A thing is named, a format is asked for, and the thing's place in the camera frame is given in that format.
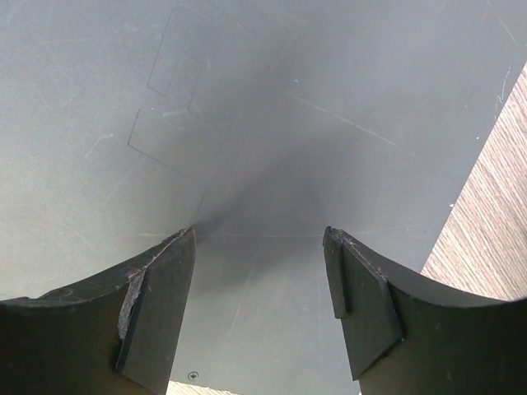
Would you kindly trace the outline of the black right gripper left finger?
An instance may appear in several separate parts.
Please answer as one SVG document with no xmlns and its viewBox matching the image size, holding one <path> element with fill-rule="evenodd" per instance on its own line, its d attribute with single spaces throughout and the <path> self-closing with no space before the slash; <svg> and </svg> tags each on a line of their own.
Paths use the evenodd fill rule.
<svg viewBox="0 0 527 395">
<path fill-rule="evenodd" d="M 4 300 L 2 393 L 165 393 L 195 258 L 187 228 L 39 298 Z"/>
</svg>

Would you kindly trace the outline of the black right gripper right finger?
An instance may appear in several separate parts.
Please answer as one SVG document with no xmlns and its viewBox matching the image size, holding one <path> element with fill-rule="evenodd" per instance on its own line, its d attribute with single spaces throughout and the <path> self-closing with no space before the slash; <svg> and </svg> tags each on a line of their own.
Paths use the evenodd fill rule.
<svg viewBox="0 0 527 395">
<path fill-rule="evenodd" d="M 441 284 L 328 227 L 324 260 L 364 394 L 523 394 L 526 302 Z"/>
</svg>

